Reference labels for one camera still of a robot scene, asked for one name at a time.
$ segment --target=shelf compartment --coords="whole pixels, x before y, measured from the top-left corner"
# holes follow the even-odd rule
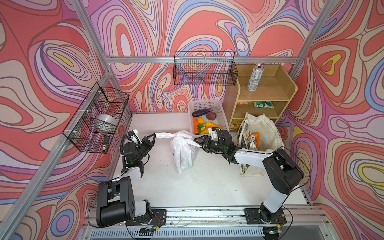
[[[256,91],[247,89],[249,76],[238,77],[240,96],[238,101],[289,101],[289,97],[274,76],[262,76]]]
[[[237,105],[233,118],[244,118],[245,113],[252,114],[254,116],[260,116],[265,114],[268,118],[278,118],[287,105],[288,102],[272,102],[274,109],[271,108],[255,108],[253,102],[245,105]]]

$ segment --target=green snack package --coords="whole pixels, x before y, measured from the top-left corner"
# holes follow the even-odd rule
[[[272,102],[253,102],[255,108],[271,108],[274,109]]]

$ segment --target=aluminum can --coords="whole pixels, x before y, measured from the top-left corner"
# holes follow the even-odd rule
[[[249,91],[256,91],[257,86],[259,85],[260,79],[264,72],[264,66],[261,64],[255,64],[253,67],[251,78],[249,79],[247,89]]]

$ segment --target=wire mesh basket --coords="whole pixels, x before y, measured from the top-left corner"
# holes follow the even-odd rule
[[[175,85],[231,85],[238,71],[233,51],[175,51]]]
[[[128,105],[128,94],[116,88],[97,86],[97,93],[75,127],[63,132],[81,152],[107,153]],[[109,116],[108,121],[101,116]]]

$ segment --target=wooden shelf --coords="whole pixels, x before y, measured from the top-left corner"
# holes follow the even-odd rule
[[[245,114],[249,113],[254,116],[260,116],[265,114],[269,118],[277,118],[279,115],[276,113],[275,109],[270,108],[254,108],[253,103],[248,103],[246,105],[237,105],[235,113],[233,114],[234,118],[244,118]]]
[[[240,96],[238,101],[289,101],[289,97],[284,92],[282,86],[275,77],[263,76],[257,86],[256,91],[251,92],[247,89],[249,76],[238,77],[240,83]]]
[[[264,65],[263,76],[256,91],[247,90],[253,65],[237,65],[238,77],[234,86],[227,86],[223,108],[229,124],[243,119],[245,113],[254,116],[265,114],[276,123],[293,96],[297,86],[281,65]],[[269,101],[274,105],[270,108],[254,108],[252,102]],[[238,102],[250,102],[237,105]]]

